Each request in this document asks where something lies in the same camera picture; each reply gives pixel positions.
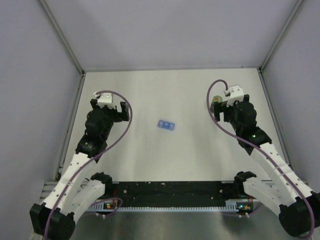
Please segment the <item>green pill bottle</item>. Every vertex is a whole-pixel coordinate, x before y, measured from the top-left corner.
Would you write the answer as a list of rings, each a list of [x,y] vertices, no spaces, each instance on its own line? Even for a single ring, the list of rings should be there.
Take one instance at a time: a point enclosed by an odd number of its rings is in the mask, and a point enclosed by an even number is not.
[[[222,101],[223,101],[223,98],[220,95],[215,95],[211,101],[211,105],[210,105],[211,111],[214,112],[215,103],[221,103]]]

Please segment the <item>blue pill organizer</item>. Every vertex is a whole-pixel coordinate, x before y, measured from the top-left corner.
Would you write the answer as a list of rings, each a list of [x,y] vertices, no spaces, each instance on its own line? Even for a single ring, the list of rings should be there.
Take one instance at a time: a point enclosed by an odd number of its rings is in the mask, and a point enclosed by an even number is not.
[[[175,123],[160,119],[157,123],[157,127],[160,129],[173,131],[175,129]]]

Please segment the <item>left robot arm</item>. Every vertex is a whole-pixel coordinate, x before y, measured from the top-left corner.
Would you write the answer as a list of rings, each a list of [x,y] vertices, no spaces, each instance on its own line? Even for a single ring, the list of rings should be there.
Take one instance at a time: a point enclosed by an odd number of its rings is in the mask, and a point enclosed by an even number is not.
[[[64,174],[51,193],[30,211],[33,230],[45,240],[68,240],[86,210],[114,191],[111,177],[97,172],[101,156],[111,147],[107,144],[114,123],[132,122],[132,107],[120,102],[121,111],[112,101],[98,98],[90,101],[92,110],[86,116],[85,130]]]

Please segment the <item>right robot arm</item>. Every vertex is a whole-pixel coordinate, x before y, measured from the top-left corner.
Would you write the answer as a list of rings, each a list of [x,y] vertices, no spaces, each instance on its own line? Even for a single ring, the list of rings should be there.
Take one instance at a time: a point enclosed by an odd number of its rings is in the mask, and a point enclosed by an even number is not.
[[[239,198],[250,195],[270,209],[283,229],[292,237],[310,238],[320,225],[320,195],[306,185],[282,159],[271,138],[257,125],[257,112],[249,95],[233,105],[224,102],[206,104],[210,117],[217,124],[220,115],[231,124],[234,133],[224,132],[237,139],[239,145],[255,160],[276,188],[262,182],[252,172],[239,172],[233,192]]]

